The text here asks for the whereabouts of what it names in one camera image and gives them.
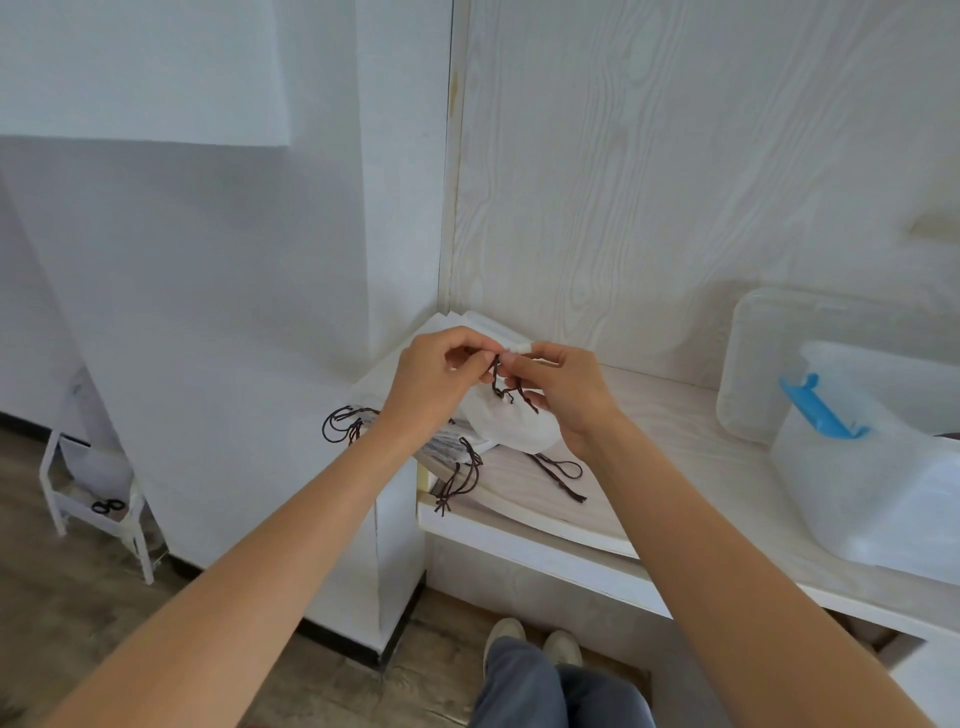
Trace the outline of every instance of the person's left arm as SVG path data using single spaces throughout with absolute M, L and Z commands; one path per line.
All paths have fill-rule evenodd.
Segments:
M 463 327 L 414 339 L 369 431 L 128 637 L 44 727 L 235 726 L 380 490 L 467 389 L 489 381 L 502 351 Z

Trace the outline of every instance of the hand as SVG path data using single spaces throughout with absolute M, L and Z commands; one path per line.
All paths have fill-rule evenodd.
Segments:
M 419 449 L 444 426 L 474 384 L 492 382 L 487 373 L 504 349 L 472 328 L 422 333 L 400 354 L 394 383 L 376 419 Z
M 543 391 L 526 394 L 537 407 L 553 412 L 566 446 L 581 460 L 588 459 L 594 429 L 623 416 L 593 352 L 538 341 L 524 356 L 500 354 L 500 363 L 498 373 L 507 378 L 508 387 L 519 382 L 524 389 Z

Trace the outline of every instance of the clear plastic container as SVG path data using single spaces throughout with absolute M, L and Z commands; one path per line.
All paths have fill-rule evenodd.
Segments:
M 960 585 L 960 367 L 807 342 L 771 458 L 836 555 Z

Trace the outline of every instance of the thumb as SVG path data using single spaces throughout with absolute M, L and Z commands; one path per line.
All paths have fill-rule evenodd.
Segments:
M 537 385 L 538 389 L 542 389 L 547 385 L 555 369 L 555 367 L 545 366 L 533 359 L 513 352 L 503 352 L 500 354 L 500 361 L 510 370 L 510 374 L 521 379 L 532 381 Z
M 477 352 L 465 361 L 457 370 L 456 377 L 463 381 L 467 386 L 471 386 L 483 376 L 496 356 L 493 352 Z

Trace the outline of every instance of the person's right arm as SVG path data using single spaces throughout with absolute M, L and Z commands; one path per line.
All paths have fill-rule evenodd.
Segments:
M 500 358 L 506 373 L 542 390 L 529 394 L 596 475 L 737 726 L 931 725 L 619 410 L 591 352 L 538 342 L 529 357 Z

